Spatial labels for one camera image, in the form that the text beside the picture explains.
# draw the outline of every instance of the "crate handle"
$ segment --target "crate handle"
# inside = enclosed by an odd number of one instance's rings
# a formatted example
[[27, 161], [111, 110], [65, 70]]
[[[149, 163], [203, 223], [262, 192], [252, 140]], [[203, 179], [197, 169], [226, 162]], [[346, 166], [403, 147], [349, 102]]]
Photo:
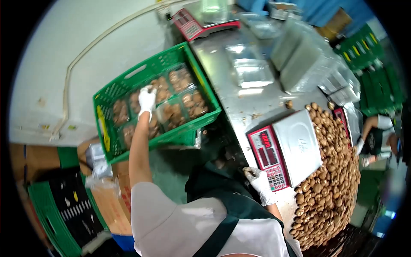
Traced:
[[53, 226], [51, 225], [51, 222], [48, 218], [46, 218], [46, 222], [47, 222], [47, 225], [49, 226], [49, 228], [51, 228], [51, 230], [54, 232], [54, 234], [56, 234], [56, 232], [55, 232], [55, 230], [54, 230]]
[[129, 78], [133, 77], [134, 75], [136, 75], [137, 73], [143, 71], [146, 67], [147, 67], [147, 64], [145, 64], [145, 65], [143, 65], [143, 66], [141, 66], [141, 67], [138, 67], [138, 68], [135, 69], [134, 71], [132, 71], [132, 72], [130, 72], [129, 74], [125, 75], [124, 78], [125, 78], [125, 79], [129, 79]]

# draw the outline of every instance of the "stainless steel counter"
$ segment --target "stainless steel counter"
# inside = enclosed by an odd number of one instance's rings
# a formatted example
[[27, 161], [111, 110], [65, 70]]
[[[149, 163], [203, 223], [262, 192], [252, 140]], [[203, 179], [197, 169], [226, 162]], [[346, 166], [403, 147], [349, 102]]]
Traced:
[[[202, 64], [211, 86], [227, 114], [248, 165], [257, 167], [246, 136], [247, 132], [268, 125], [293, 112], [293, 110], [286, 109], [284, 103], [287, 100], [292, 100], [293, 108], [300, 110], [311, 102], [316, 102], [323, 109], [327, 109], [327, 99], [319, 88], [311, 93], [296, 95], [284, 93], [279, 83], [278, 73], [271, 63], [270, 68], [275, 77], [273, 84], [251, 89], [238, 87], [234, 70], [224, 48], [226, 45], [243, 43], [256, 44], [261, 53], [269, 59], [273, 40], [258, 40], [243, 23], [240, 29], [219, 31], [206, 38], [195, 39], [190, 43], [190, 46]], [[294, 211], [297, 208], [294, 195], [295, 192], [292, 188], [276, 192], [277, 206], [285, 221], [284, 230], [286, 233], [290, 230]]]

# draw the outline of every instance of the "blue container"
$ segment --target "blue container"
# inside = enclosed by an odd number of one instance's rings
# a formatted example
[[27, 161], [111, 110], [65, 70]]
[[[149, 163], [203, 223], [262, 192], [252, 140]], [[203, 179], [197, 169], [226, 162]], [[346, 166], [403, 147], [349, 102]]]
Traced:
[[236, 0], [236, 4], [247, 12], [255, 12], [263, 16], [268, 15], [267, 11], [263, 11], [266, 0]]
[[133, 236], [122, 236], [117, 234], [111, 234], [113, 236], [114, 241], [118, 244], [118, 246], [123, 249], [125, 252], [135, 252], [134, 249], [134, 238]]

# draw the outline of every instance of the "white shirt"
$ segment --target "white shirt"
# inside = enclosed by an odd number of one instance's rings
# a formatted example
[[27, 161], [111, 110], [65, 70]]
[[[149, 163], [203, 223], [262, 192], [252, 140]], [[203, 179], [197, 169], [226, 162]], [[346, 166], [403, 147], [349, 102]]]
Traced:
[[387, 144], [387, 141], [390, 135], [392, 133], [395, 133], [393, 122], [391, 121], [390, 117], [378, 115], [377, 128], [384, 130], [381, 143], [381, 152], [383, 153], [381, 153], [380, 158], [385, 159], [390, 156], [390, 153], [387, 152], [391, 152], [391, 146], [390, 144]]
[[[134, 248], [142, 257], [189, 257], [207, 241], [226, 217], [216, 198], [177, 205], [153, 183], [140, 182], [131, 190]], [[297, 240], [287, 240], [302, 257]], [[218, 257], [233, 253], [288, 257], [279, 222], [240, 219]]]

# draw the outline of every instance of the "person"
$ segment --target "person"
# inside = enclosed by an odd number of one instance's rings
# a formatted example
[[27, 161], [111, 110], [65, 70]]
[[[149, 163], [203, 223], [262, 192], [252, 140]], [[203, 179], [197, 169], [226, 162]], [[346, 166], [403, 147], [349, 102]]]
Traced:
[[397, 157], [398, 162], [402, 153], [401, 141], [395, 134], [390, 117], [377, 115], [365, 120], [363, 133], [357, 144], [356, 154], [360, 153], [367, 155], [362, 159], [364, 167], [389, 158], [391, 154]]
[[246, 172], [262, 204], [244, 183], [211, 162], [193, 169], [185, 185], [187, 204], [177, 205], [152, 182], [148, 161], [148, 124], [154, 89], [141, 89], [141, 111], [129, 155], [131, 227], [142, 257], [302, 257], [299, 242], [285, 239], [277, 199], [267, 174]]

